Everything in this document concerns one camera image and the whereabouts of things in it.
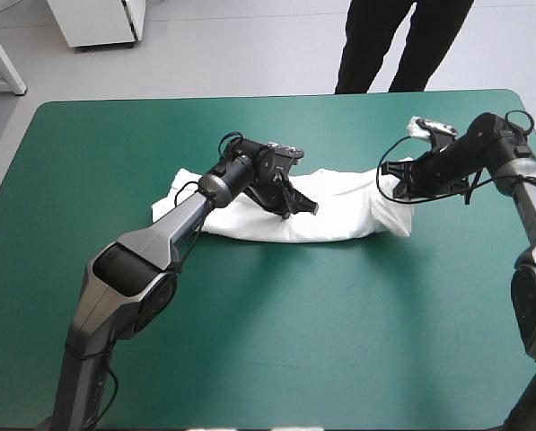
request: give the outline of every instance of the white cloth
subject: white cloth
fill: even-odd
[[[199,175],[180,169],[166,198],[152,205],[154,221],[174,208],[174,196]],[[390,202],[375,185],[375,170],[334,172],[319,169],[310,175],[289,177],[294,187],[319,204],[317,215],[300,213],[284,220],[261,209],[241,193],[226,208],[207,217],[203,230],[240,240],[263,242],[333,242],[362,238],[370,233],[390,231],[397,236],[411,234],[412,205]],[[398,180],[380,176],[380,185],[391,195]],[[178,196],[180,203],[197,188],[189,185]]]

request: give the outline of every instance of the floor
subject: floor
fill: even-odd
[[[45,101],[333,92],[348,0],[147,0],[133,49],[75,53],[46,0],[0,13],[0,42],[29,91],[0,94],[0,182]],[[409,24],[372,92],[384,92]],[[509,88],[536,118],[536,0],[476,0],[427,90]]]

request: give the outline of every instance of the black pants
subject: black pants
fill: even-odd
[[[414,3],[417,7],[390,92],[425,90],[463,25],[473,0],[352,0],[336,94],[369,90],[395,31]]]

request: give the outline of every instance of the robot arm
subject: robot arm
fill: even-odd
[[[134,337],[170,303],[191,250],[180,258],[179,246],[201,230],[214,208],[226,207],[244,192],[284,218],[317,211],[317,204],[287,178],[302,150],[259,144],[239,133],[224,140],[229,142],[220,162],[201,177],[198,192],[150,227],[124,233],[88,262],[66,339],[54,413],[40,430],[94,429],[107,374],[115,377],[110,357],[116,341]]]
[[[487,169],[497,190],[513,198],[530,246],[515,263],[511,296],[525,350],[536,361],[536,158],[527,143],[532,127],[523,130],[508,115],[486,113],[455,140],[448,129],[424,120],[418,125],[429,132],[431,151],[416,161],[384,163],[382,174],[400,178],[395,198],[436,198],[468,194],[468,176]],[[536,430],[536,374],[503,429]]]

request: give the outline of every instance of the green tabletop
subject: green tabletop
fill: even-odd
[[[463,132],[522,107],[501,90],[41,106],[0,188],[0,427],[50,415],[85,262],[148,225],[180,167],[212,166],[226,132],[300,146],[292,174],[362,172],[413,115]],[[117,344],[99,427],[496,426],[536,368],[509,295],[526,246],[493,186],[418,207],[409,238],[204,234],[171,306]]]

